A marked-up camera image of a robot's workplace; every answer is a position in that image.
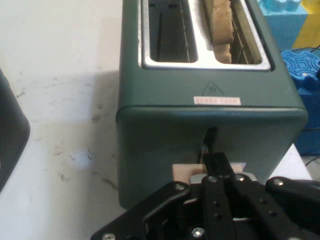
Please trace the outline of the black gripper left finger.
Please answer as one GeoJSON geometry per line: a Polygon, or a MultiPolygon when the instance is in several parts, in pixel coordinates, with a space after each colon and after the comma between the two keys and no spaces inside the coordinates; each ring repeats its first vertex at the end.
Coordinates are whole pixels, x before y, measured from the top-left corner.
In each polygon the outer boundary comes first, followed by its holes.
{"type": "Polygon", "coordinates": [[[98,230],[93,240],[234,240],[225,179],[234,174],[224,153],[205,153],[200,183],[172,181],[98,230]]]}

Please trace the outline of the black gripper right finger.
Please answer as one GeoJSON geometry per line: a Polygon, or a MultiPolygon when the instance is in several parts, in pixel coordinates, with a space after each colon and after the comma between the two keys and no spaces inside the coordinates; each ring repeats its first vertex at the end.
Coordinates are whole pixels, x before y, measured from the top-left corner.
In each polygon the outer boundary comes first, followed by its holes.
{"type": "Polygon", "coordinates": [[[273,177],[264,185],[216,155],[216,232],[226,240],[318,240],[320,183],[273,177]]]}

